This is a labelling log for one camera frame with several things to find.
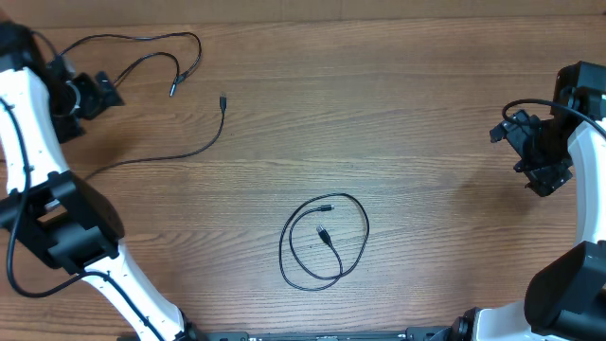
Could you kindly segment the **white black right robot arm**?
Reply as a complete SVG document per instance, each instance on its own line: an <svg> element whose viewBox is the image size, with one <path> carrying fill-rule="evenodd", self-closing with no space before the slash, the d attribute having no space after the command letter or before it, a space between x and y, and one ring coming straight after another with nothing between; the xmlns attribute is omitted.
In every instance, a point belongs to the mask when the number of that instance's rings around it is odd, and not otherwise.
<svg viewBox="0 0 606 341"><path fill-rule="evenodd" d="M514 170L541 198L572 185L569 250L540 270L522 299L471 308L449 327L409 328L403 340L602 340L605 337L605 67L579 61L557 73L551 99L515 99L490 130L518 156Z"/></svg>

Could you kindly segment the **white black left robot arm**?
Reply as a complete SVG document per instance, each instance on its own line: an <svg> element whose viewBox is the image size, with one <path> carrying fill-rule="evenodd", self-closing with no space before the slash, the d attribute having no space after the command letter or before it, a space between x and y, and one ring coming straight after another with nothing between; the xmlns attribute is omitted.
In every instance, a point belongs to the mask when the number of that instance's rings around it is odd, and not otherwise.
<svg viewBox="0 0 606 341"><path fill-rule="evenodd" d="M1 144L7 198L1 225L9 232L6 269L20 296L43 298L85 281L134 329L136 340L203 340L205 335L148 280L124 241L109 200L70 170L61 145L82 136L82 120L123 105L104 72L77 74L59 52L47 62L38 32L1 22ZM69 279L43 292L18 284L14 249L26 247Z"/></svg>

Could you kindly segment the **brown cardboard box wall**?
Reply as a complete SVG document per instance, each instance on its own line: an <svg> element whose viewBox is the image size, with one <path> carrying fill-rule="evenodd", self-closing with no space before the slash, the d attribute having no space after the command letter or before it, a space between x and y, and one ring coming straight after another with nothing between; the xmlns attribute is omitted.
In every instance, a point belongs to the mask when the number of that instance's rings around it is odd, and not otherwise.
<svg viewBox="0 0 606 341"><path fill-rule="evenodd" d="M603 0L1 0L31 27L113 27L605 12Z"/></svg>

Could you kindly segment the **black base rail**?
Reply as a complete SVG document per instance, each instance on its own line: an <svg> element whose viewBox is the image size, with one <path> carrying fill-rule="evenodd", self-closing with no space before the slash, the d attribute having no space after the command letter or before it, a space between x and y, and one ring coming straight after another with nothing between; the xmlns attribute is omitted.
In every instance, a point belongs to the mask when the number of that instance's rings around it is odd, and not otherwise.
<svg viewBox="0 0 606 341"><path fill-rule="evenodd" d="M374 332L200 332L201 341L443 341L448 340L452 328L445 326L409 327L404 331Z"/></svg>

